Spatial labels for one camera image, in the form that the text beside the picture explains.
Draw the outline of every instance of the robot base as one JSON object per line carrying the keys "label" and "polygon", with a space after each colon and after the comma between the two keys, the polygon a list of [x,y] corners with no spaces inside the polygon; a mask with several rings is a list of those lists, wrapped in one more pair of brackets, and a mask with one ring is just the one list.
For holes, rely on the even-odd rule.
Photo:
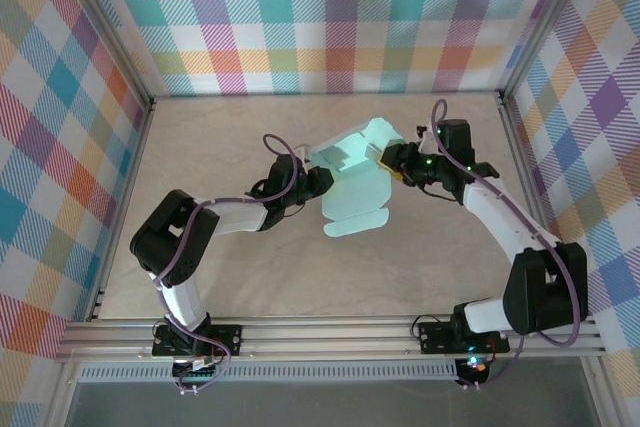
{"label": "robot base", "polygon": [[457,338],[451,322],[422,322],[418,324],[420,351],[423,354],[504,354],[509,341],[499,332],[473,334]]}
{"label": "robot base", "polygon": [[[241,325],[208,325],[202,333],[203,337],[215,339],[226,345],[231,356],[240,355],[240,345],[242,344]],[[215,357],[224,355],[222,349],[213,348],[210,344],[196,341],[192,337],[187,337],[180,330],[168,323],[161,323],[153,331],[154,343],[151,349],[153,357]]]}

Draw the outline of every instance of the white vent strip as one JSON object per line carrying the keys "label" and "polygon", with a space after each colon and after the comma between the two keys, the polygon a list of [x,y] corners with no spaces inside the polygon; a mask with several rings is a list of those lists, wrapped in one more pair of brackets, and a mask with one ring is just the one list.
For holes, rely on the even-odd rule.
{"label": "white vent strip", "polygon": [[[448,360],[373,362],[253,362],[236,360],[226,381],[259,380],[438,380],[456,375]],[[153,382],[171,379],[171,363],[86,363],[83,382]]]}

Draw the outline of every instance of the beige table surface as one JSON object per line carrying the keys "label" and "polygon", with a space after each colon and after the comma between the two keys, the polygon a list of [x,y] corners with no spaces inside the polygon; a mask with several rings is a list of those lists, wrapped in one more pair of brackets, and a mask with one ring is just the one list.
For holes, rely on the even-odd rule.
{"label": "beige table surface", "polygon": [[[476,160],[524,197],[494,99],[452,94],[449,118],[471,124]],[[163,314],[147,274],[129,253],[136,230],[171,190],[238,196],[274,160],[262,135],[318,144],[382,116],[407,139],[424,125],[434,95],[231,97],[160,100],[136,178],[101,318]],[[432,190],[444,193],[440,187]],[[383,228],[329,238],[321,201],[263,233],[214,239],[196,272],[214,317],[447,313],[460,302],[500,296],[509,265],[484,226],[457,203],[394,182]]]}

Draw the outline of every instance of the robotic arm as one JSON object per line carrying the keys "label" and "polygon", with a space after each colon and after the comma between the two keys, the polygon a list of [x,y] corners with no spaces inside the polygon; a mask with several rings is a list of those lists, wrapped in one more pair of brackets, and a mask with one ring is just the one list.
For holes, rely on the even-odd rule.
{"label": "robotic arm", "polygon": [[[210,316],[202,307],[193,276],[211,238],[234,232],[268,230],[284,218],[288,207],[303,206],[333,185],[329,169],[306,169],[302,159],[296,157],[295,160],[296,169],[291,155],[278,155],[268,177],[257,182],[246,194],[247,199],[274,197],[289,185],[295,173],[297,178],[284,196],[264,203],[220,201],[197,212],[175,267],[162,278],[159,286],[169,312],[189,332],[212,337]],[[181,190],[169,192],[133,236],[131,253],[152,280],[161,275],[176,256],[183,229],[203,200],[195,199]],[[164,332],[166,342],[179,347],[185,354],[198,356],[211,353],[211,346],[186,335],[182,329],[169,325],[169,330]]]}
{"label": "robotic arm", "polygon": [[[418,127],[418,135],[424,135],[425,131],[426,128]],[[494,189],[476,181],[471,172],[485,178],[503,195],[509,195],[498,172],[490,164],[476,163],[471,130],[466,121],[440,121],[437,135],[446,151],[467,166],[467,171],[454,166],[442,153],[421,153],[417,143],[387,147],[380,164],[410,187],[424,191],[427,185],[441,183],[460,205],[480,219],[512,264],[501,299],[469,302],[454,308],[451,324],[456,342],[464,346],[476,334],[514,330],[526,335],[573,322],[569,286],[541,238],[555,246],[567,267],[578,296],[580,320],[584,320],[587,316],[587,259],[584,249],[577,243],[562,243],[523,209],[519,209],[519,215],[516,215],[496,196]],[[530,233],[525,222],[535,226],[538,237]]]}
{"label": "robotic arm", "polygon": [[[424,135],[425,130],[419,127],[418,134]],[[572,323],[574,315],[569,287],[541,238],[555,246],[566,265],[578,294],[580,320],[584,320],[587,315],[587,268],[582,247],[560,242],[523,212],[516,215],[495,191],[477,181],[472,172],[505,192],[498,172],[486,162],[475,161],[471,131],[466,121],[441,121],[437,124],[437,135],[447,153],[467,166],[467,171],[453,165],[443,153],[422,153],[419,145],[413,142],[387,146],[378,162],[407,186],[424,191],[426,186],[441,183],[460,205],[480,219],[512,264],[502,298],[469,302],[454,308],[449,324],[456,351],[466,351],[467,346],[486,333],[514,330],[525,335]],[[326,193],[333,185],[329,169],[313,167],[307,170],[306,159],[296,157],[295,161],[296,169],[292,156],[278,155],[269,176],[257,182],[246,194],[247,199],[273,197],[291,183],[295,170],[297,178],[284,196],[261,204],[213,203],[197,212],[185,248],[175,267],[161,281],[164,302],[188,332],[208,338],[220,334],[211,331],[210,317],[202,307],[193,277],[211,237],[268,230],[284,218],[286,208],[302,206]],[[176,256],[182,229],[200,203],[201,200],[174,190],[134,236],[131,252],[152,279],[161,275]],[[530,233],[523,219],[536,226],[538,237]],[[165,340],[169,345],[185,355],[211,353],[211,346],[190,337],[184,330],[169,326],[167,336]]]}

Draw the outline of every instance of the checkered pattern wall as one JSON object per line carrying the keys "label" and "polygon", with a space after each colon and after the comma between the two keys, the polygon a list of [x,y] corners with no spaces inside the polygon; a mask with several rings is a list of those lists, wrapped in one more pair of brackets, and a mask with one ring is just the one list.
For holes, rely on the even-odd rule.
{"label": "checkered pattern wall", "polygon": [[0,425],[38,418],[143,110],[77,0],[0,0]]}
{"label": "checkered pattern wall", "polygon": [[104,0],[160,95],[494,90],[544,1]]}
{"label": "checkered pattern wall", "polygon": [[516,100],[554,230],[589,249],[590,309],[640,425],[640,0],[570,0]]}

